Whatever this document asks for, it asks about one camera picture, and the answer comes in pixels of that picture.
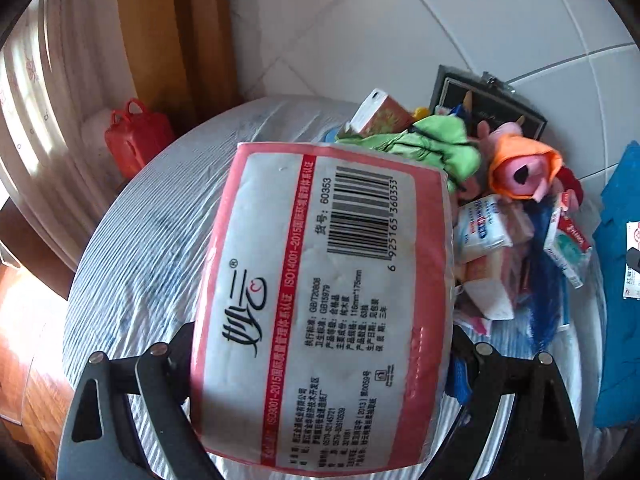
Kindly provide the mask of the pink white tissue pack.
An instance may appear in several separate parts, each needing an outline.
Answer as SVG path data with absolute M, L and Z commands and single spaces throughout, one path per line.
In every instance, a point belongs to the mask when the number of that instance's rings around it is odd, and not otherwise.
M 337 144 L 240 144 L 194 325 L 204 448 L 320 477 L 423 463 L 453 278 L 442 171 Z

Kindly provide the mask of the Tylenol cold medicine box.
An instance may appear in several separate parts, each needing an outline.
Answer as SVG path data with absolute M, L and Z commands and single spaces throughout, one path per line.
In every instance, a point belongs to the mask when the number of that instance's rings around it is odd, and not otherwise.
M 556 206 L 552 210 L 544 239 L 544 252 L 563 272 L 574 289 L 584 286 L 592 246 L 561 206 Z

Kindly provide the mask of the blue storage bin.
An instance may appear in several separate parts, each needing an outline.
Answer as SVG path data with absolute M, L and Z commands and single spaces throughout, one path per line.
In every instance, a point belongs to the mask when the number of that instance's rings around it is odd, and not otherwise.
M 594 415 L 599 428 L 639 419 L 639 273 L 627 252 L 639 247 L 639 143 L 630 142 L 601 193 L 594 232 L 606 301 L 600 392 Z

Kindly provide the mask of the blue fuzzy brush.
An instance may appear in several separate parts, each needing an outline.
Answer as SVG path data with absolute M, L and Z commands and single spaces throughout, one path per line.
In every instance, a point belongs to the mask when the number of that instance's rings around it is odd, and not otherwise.
M 548 349 L 568 306 L 566 277 L 544 251 L 554 204 L 555 198 L 551 195 L 540 203 L 534 200 L 524 203 L 524 211 L 534 228 L 528 252 L 528 338 L 533 354 Z

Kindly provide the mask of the white blue tissue packet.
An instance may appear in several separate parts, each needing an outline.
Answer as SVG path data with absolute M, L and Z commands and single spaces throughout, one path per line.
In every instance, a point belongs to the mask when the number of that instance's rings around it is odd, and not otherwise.
M 458 222 L 454 228 L 457 263 L 468 263 L 512 245 L 506 216 L 500 210 L 497 195 L 478 198 L 459 208 Z

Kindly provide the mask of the red bag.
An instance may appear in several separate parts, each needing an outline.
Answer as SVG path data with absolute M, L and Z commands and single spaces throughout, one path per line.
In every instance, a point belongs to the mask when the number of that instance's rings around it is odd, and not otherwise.
M 133 179 L 153 158 L 176 140 L 166 115 L 152 112 L 132 98 L 122 110 L 111 112 L 105 144 L 126 180 Z

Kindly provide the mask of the pink pig red dress plush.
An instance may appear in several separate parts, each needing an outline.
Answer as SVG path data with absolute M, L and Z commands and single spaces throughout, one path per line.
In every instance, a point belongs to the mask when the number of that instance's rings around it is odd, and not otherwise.
M 578 211 L 584 200 L 582 184 L 567 166 L 562 166 L 555 175 L 552 181 L 552 192 L 565 196 L 565 203 L 570 211 Z

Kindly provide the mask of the pink pig orange hood plush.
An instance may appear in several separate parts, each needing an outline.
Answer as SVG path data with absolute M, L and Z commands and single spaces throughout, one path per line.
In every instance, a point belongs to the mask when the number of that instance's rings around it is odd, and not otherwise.
M 539 203 L 551 191 L 563 167 L 555 148 L 526 138 L 517 122 L 505 122 L 491 130 L 482 120 L 476 131 L 488 162 L 487 181 L 492 192 L 509 200 Z

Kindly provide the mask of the green plush frog toy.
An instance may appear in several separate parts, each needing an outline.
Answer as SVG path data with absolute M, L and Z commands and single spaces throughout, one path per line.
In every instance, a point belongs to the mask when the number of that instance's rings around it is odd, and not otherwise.
M 400 133 L 360 136 L 351 131 L 337 133 L 338 144 L 400 156 L 442 170 L 451 193 L 466 192 L 469 180 L 482 164 L 482 155 L 466 135 L 464 121 L 454 115 L 427 116 Z

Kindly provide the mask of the orange white carton box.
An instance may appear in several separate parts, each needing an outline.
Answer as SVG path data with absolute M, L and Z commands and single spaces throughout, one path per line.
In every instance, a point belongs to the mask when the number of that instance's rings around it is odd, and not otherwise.
M 358 136 L 400 133 L 413 123 L 413 116 L 387 92 L 373 89 L 348 122 L 348 130 Z

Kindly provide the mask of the dark framed box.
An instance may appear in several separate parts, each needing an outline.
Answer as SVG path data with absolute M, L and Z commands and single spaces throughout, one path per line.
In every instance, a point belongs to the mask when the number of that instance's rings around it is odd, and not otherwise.
M 547 125 L 544 115 L 510 84 L 488 72 L 476 76 L 446 65 L 438 68 L 430 110 L 461 118 L 469 136 L 476 136 L 476 127 L 483 120 L 490 130 L 516 122 L 523 136 L 534 140 L 541 138 Z

